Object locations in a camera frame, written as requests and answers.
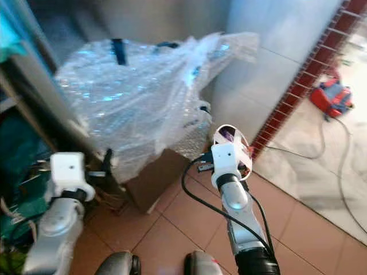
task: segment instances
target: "cardboard box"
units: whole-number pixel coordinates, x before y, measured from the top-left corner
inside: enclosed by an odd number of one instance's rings
[[[140,174],[124,184],[141,212],[148,212],[167,187],[181,177],[189,160],[173,150],[166,149]]]

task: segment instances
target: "electrical cable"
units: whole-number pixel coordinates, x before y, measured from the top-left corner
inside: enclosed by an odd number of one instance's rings
[[[194,159],[193,161],[191,161],[189,163],[189,165],[186,167],[186,169],[184,170],[183,174],[182,174],[182,178],[181,178],[181,186],[182,189],[184,190],[184,192],[186,194],[188,194],[188,196],[190,196],[191,198],[193,198],[195,201],[200,202],[201,204],[205,205],[206,207],[210,208],[211,210],[221,214],[223,217],[230,219],[231,221],[237,223],[238,225],[242,226],[243,228],[245,228],[246,230],[248,230],[251,234],[253,234],[261,243],[262,245],[265,247],[265,249],[268,251],[269,255],[272,256],[275,259],[275,253],[274,250],[270,248],[270,246],[266,243],[266,241],[264,239],[262,239],[261,236],[258,235],[258,233],[256,233],[255,231],[253,231],[250,227],[248,227],[247,225],[245,225],[244,223],[240,222],[238,219],[232,217],[231,215],[227,214],[226,212],[216,208],[215,206],[211,205],[208,202],[205,202],[204,200],[202,200],[201,198],[195,196],[194,194],[192,194],[186,187],[186,183],[185,183],[185,177],[186,174],[188,173],[189,169],[191,168],[191,166],[198,162],[199,160],[201,160],[201,156]]]
[[[273,149],[273,150],[286,152],[286,153],[289,153],[289,154],[292,154],[292,155],[295,155],[295,156],[300,156],[301,158],[305,158],[305,159],[318,159],[323,155],[323,153],[325,153],[325,149],[326,149],[325,136],[324,136],[323,131],[322,131],[322,125],[323,125],[323,121],[321,121],[321,123],[319,124],[319,127],[318,127],[319,134],[320,134],[320,137],[321,137],[321,150],[315,156],[305,156],[305,155],[301,155],[299,153],[295,153],[295,152],[292,152],[292,151],[289,151],[289,150],[286,150],[286,149],[281,149],[281,148],[272,147],[272,146],[265,146],[265,147],[269,148],[269,149]]]
[[[43,213],[24,218],[23,220],[18,222],[17,225],[15,226],[15,228],[11,231],[11,233],[9,235],[8,245],[5,249],[5,260],[6,260],[6,265],[7,265],[8,269],[10,270],[10,275],[16,275],[17,274],[16,271],[14,270],[13,261],[11,259],[11,254],[10,254],[10,246],[9,246],[14,242],[15,233],[19,230],[19,228],[24,223],[29,222],[29,221],[33,221],[35,219],[38,219],[42,215],[43,215]]]
[[[269,229],[269,226],[268,226],[268,222],[266,220],[266,217],[265,217],[265,211],[261,205],[261,203],[256,199],[255,196],[253,196],[250,192],[249,192],[251,198],[256,202],[259,210],[260,210],[260,213],[261,213],[261,216],[263,217],[263,221],[264,221],[264,226],[265,226],[265,232],[266,232],[266,237],[268,239],[268,243],[269,243],[269,246],[271,248],[271,250],[274,251],[274,246],[273,246],[273,241],[271,240],[271,235],[270,235],[270,229]]]
[[[332,119],[336,120],[337,122],[339,122],[339,124],[341,126],[343,126],[347,139],[346,139],[346,146],[344,147],[344,151],[342,153],[342,157],[341,157],[341,161],[339,162],[339,166],[338,166],[338,172],[337,172],[337,178],[338,178],[338,189],[339,189],[339,193],[340,193],[340,197],[343,201],[343,204],[348,212],[348,214],[351,216],[351,218],[353,219],[353,221],[358,225],[358,227],[367,234],[367,229],[365,229],[363,227],[363,225],[358,221],[358,219],[356,218],[356,216],[354,216],[354,214],[352,213],[350,207],[348,206],[348,203],[346,201],[345,198],[345,194],[344,194],[344,190],[343,190],[343,183],[342,183],[342,174],[343,174],[343,168],[344,168],[344,164],[346,161],[346,157],[348,155],[349,152],[349,148],[350,148],[350,133],[349,130],[347,128],[347,126],[339,119],[337,119],[336,117],[332,117]],[[300,156],[301,158],[306,158],[306,159],[318,159],[319,157],[321,157],[323,155],[323,153],[325,152],[325,136],[322,132],[322,124],[323,121],[320,123],[319,129],[321,129],[320,133],[321,133],[321,142],[322,142],[322,149],[320,151],[320,153],[318,153],[316,156],[304,156],[301,154],[297,154],[295,152],[289,151],[289,150],[285,150],[285,149],[281,149],[281,148],[276,148],[276,147],[271,147],[271,146],[266,146],[266,148],[272,149],[272,150],[278,150],[278,151],[282,151],[282,152],[286,152],[292,155],[296,155],[296,156]]]

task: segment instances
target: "black handle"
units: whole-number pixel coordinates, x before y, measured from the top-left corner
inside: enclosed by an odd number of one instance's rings
[[[265,248],[256,247],[236,255],[239,275],[280,275],[276,259]]]

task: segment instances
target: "white wall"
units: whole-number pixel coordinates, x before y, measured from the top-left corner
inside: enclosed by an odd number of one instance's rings
[[[214,127],[239,127],[249,142],[329,24],[341,0],[233,0],[228,33],[257,32],[255,64],[234,61],[219,75],[212,100]]]

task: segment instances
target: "bubble wrap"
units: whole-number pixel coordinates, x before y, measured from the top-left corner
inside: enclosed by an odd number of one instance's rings
[[[234,58],[253,61],[258,36],[213,33],[189,37],[175,49],[124,45],[126,66],[117,64],[111,41],[104,40],[85,44],[56,73],[96,149],[114,151],[112,173],[120,182],[167,147],[191,159],[201,152],[211,117],[200,110],[209,106],[200,91]]]

